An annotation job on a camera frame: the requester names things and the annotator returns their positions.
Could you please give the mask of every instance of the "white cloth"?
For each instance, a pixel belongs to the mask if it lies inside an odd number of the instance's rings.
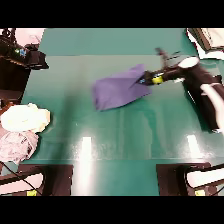
[[[213,58],[213,59],[221,59],[224,60],[224,53],[223,51],[211,51],[206,53],[200,46],[200,44],[197,42],[197,40],[191,35],[191,33],[187,29],[187,35],[191,42],[196,44],[198,55],[200,59],[206,59],[206,58]]]
[[[50,122],[50,112],[35,104],[10,107],[1,116],[2,127],[11,132],[42,132]]]
[[[19,164],[35,152],[38,135],[31,131],[8,132],[0,125],[0,161]]]
[[[201,28],[212,48],[224,46],[224,28]]]

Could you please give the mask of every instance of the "crumpled cloth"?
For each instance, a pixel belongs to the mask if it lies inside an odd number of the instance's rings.
[[[149,87],[136,83],[144,73],[138,64],[125,72],[96,81],[92,87],[93,102],[97,110],[124,106],[151,93]]]
[[[50,111],[35,104],[15,105],[1,116],[2,127],[11,132],[42,132],[50,122]]]
[[[35,152],[38,135],[31,131],[8,132],[0,124],[0,161],[19,164]]]

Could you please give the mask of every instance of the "table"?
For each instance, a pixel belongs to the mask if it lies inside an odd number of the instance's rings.
[[[138,63],[158,69],[155,48],[197,55],[183,28],[46,29],[40,51],[49,70],[32,71],[23,104],[51,111],[27,164],[74,164],[72,195],[159,195],[157,163],[223,163],[224,139],[202,131],[181,83],[152,87],[152,95],[98,112],[95,80]],[[203,60],[211,72],[223,62]]]

